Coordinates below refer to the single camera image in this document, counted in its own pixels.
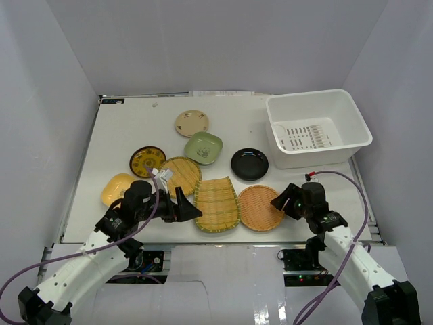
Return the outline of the round bamboo plate green rim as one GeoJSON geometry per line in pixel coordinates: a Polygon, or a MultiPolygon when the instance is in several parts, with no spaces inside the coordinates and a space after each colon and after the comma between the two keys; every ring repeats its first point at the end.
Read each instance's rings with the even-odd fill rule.
{"type": "Polygon", "coordinates": [[[168,190],[173,199],[176,198],[176,187],[181,187],[185,196],[191,196],[195,192],[196,184],[202,179],[202,171],[198,164],[182,156],[166,160],[160,169],[170,169],[173,172],[173,176],[168,181],[168,190]]]}

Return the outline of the rectangular bamboo tray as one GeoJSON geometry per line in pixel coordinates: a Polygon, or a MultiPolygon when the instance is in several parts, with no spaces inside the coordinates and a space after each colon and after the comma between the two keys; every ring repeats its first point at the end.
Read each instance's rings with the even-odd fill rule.
{"type": "Polygon", "coordinates": [[[229,177],[198,181],[193,203],[202,212],[195,223],[203,232],[226,232],[240,222],[240,206],[229,177]]]}

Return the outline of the orange round woven plate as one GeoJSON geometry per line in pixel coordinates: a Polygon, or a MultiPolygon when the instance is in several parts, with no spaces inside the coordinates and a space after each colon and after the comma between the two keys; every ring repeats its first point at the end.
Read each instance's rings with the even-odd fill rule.
{"type": "Polygon", "coordinates": [[[255,232],[275,229],[284,219],[284,213],[271,205],[278,193],[268,186],[255,185],[244,189],[239,195],[241,222],[255,232]]]}

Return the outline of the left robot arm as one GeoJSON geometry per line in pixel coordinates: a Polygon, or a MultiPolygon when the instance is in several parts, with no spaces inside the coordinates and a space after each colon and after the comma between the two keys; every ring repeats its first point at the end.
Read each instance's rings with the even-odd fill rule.
{"type": "Polygon", "coordinates": [[[123,198],[114,201],[81,249],[66,258],[51,277],[18,295],[20,315],[26,324],[70,324],[82,300],[119,272],[135,270],[143,262],[142,242],[134,239],[140,225],[154,217],[166,223],[202,216],[182,189],[175,200],[166,190],[153,190],[146,181],[134,181],[123,198]]]}

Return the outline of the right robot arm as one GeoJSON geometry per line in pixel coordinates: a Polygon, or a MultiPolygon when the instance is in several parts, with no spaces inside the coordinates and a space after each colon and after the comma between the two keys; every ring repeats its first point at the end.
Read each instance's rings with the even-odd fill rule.
{"type": "Polygon", "coordinates": [[[314,234],[307,241],[306,264],[333,276],[359,308],[363,324],[421,324],[415,287],[398,281],[367,252],[343,216],[329,209],[320,183],[291,183],[271,205],[306,220],[314,234]]]}

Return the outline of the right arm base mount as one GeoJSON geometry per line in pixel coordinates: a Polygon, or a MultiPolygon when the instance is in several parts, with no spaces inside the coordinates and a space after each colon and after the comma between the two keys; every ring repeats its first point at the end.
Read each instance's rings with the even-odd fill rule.
{"type": "Polygon", "coordinates": [[[277,258],[283,263],[285,287],[327,286],[333,276],[313,265],[303,249],[282,249],[277,258]]]}

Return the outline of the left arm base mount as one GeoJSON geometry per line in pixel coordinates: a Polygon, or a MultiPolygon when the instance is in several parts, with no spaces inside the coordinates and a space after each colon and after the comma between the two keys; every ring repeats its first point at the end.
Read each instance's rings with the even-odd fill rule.
{"type": "Polygon", "coordinates": [[[164,251],[144,250],[134,262],[119,275],[114,276],[110,284],[163,284],[166,281],[164,273],[164,251]]]}

